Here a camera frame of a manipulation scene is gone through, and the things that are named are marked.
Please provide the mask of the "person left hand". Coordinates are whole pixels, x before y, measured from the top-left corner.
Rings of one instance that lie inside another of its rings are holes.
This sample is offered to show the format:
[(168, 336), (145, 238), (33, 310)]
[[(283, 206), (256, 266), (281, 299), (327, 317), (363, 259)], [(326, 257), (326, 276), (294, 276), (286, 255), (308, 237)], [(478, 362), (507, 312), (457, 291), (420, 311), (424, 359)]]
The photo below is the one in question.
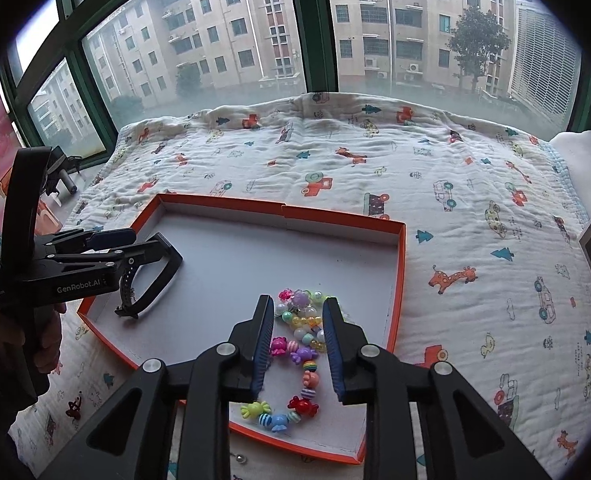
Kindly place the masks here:
[[(66, 304), (50, 307), (49, 318), (40, 333), (40, 344), (34, 353), (34, 364), (41, 374), (49, 374), (59, 363), (62, 341), (61, 315), (67, 312)], [(26, 335), (17, 324), (0, 312), (0, 354), (4, 356), (11, 348), (21, 348)]]

